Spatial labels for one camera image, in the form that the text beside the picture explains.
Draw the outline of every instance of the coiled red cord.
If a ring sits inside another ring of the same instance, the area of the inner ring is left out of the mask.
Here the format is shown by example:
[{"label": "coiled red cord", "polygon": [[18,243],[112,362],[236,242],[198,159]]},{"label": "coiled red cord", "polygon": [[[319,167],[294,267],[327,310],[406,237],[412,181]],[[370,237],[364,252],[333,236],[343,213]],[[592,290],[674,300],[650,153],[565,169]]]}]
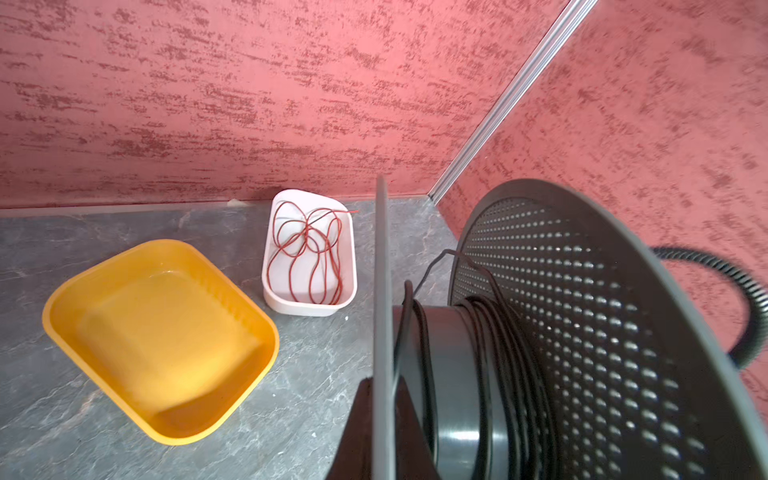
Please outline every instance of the coiled red cord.
[{"label": "coiled red cord", "polygon": [[[293,205],[301,213],[302,218],[295,219],[295,220],[286,220],[283,222],[283,224],[280,225],[280,228],[276,228],[277,214],[286,205]],[[311,220],[312,216],[319,212],[325,212],[325,213],[321,214],[319,217],[315,218],[314,220]],[[296,294],[293,292],[293,265],[302,255],[306,254],[307,252],[310,252],[317,255],[317,258],[315,260],[315,265],[313,266],[312,272],[310,273],[310,283],[309,283],[310,302],[316,305],[338,304],[339,301],[341,300],[341,295],[344,290],[344,283],[341,276],[341,257],[339,255],[339,238],[341,238],[343,223],[337,214],[356,214],[356,213],[358,213],[358,210],[351,210],[351,211],[334,210],[328,207],[320,207],[310,211],[308,214],[305,214],[303,210],[301,210],[299,206],[292,201],[286,200],[282,202],[280,205],[278,205],[277,208],[275,209],[275,214],[273,215],[273,218],[272,218],[272,241],[277,247],[277,251],[274,253],[274,255],[272,255],[272,258],[270,258],[270,262],[266,266],[266,284],[269,285],[270,289],[272,289],[272,281],[270,279],[270,270],[272,269],[272,263],[281,253],[284,255],[287,255],[292,259],[290,262],[290,266],[288,267],[288,290],[290,291],[290,295],[291,295],[291,298],[293,298],[293,301],[299,302],[299,299],[296,298]],[[333,215],[333,218],[328,223],[328,229],[325,232],[322,232],[320,229],[313,226],[315,222],[324,218],[327,215]],[[301,230],[298,232],[292,233],[284,242],[281,242],[280,234],[283,232],[283,228],[289,223],[301,224]],[[332,233],[333,233],[334,227],[336,228],[336,237],[333,241],[331,241],[331,239],[333,238]],[[318,243],[318,240],[310,236],[311,233],[316,233],[317,235],[319,235],[319,238],[320,238],[319,243]],[[291,253],[290,251],[288,251],[288,247],[292,245],[295,245],[297,247],[294,253]],[[323,298],[320,299],[320,301],[317,301],[314,295],[312,294],[312,281],[315,277],[315,272],[317,271],[317,268],[320,266],[321,258],[323,258],[324,260],[323,262],[324,263]],[[329,302],[325,303],[329,293],[328,292],[328,273],[329,272],[331,272],[331,274],[336,278],[336,288],[334,289]]]}]

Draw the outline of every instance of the gray marble countertop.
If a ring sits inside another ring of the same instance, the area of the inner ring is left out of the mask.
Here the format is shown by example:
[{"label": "gray marble countertop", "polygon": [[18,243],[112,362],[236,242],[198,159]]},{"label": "gray marble countertop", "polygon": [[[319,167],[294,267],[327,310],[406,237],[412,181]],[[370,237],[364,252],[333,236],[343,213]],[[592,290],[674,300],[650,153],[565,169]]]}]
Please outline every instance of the gray marble countertop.
[{"label": "gray marble countertop", "polygon": [[[0,478],[324,478],[358,382],[371,374],[373,203],[353,217],[358,291],[327,318],[263,301],[269,204],[0,219]],[[417,283],[456,240],[430,200],[390,202],[392,281]],[[148,240],[194,245],[273,319],[272,370],[214,433],[168,447],[147,437],[45,335],[45,301],[66,279]],[[419,299],[444,305],[450,261]]]}]

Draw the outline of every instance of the perforated black plate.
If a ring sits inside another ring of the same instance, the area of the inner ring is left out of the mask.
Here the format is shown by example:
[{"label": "perforated black plate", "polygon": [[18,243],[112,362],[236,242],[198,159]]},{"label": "perforated black plate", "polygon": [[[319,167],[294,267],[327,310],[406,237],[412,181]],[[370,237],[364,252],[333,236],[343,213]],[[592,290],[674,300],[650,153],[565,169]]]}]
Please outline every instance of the perforated black plate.
[{"label": "perforated black plate", "polygon": [[[563,478],[768,478],[768,442],[730,359],[653,254],[586,197],[495,188],[458,248],[528,324]],[[449,301],[491,295],[458,259]]]}]

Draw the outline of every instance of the pink wall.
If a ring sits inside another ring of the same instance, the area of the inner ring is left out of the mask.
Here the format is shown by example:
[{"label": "pink wall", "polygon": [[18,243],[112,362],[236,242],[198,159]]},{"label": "pink wall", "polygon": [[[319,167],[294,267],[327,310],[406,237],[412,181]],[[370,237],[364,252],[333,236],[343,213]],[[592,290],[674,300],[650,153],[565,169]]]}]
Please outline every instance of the pink wall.
[{"label": "pink wall", "polygon": [[10,0],[0,207],[425,194],[565,0]]},{"label": "pink wall", "polygon": [[[646,243],[709,249],[768,282],[767,154],[768,3],[600,0],[439,208],[458,234],[496,185],[551,180]],[[671,269],[730,347],[738,297]],[[768,354],[743,381],[768,420]]]}]

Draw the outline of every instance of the white corner molding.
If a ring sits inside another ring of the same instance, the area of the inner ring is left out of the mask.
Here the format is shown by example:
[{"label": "white corner molding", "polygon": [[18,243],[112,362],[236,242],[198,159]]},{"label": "white corner molding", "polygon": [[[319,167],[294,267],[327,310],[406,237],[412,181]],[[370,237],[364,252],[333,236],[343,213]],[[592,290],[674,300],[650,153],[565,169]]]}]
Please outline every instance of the white corner molding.
[{"label": "white corner molding", "polygon": [[515,107],[525,92],[533,85],[536,78],[549,65],[552,58],[554,58],[597,2],[598,0],[571,0],[566,5],[531,56],[528,57],[525,65],[518,71],[507,89],[504,90],[502,96],[475,129],[475,132],[467,140],[467,143],[464,144],[464,147],[456,155],[456,158],[453,159],[435,186],[429,191],[429,197],[432,198],[433,202],[437,204],[448,193],[448,190],[458,180],[459,175],[467,168],[472,158],[488,141],[493,132],[496,131],[496,128],[502,124],[512,108]]}]

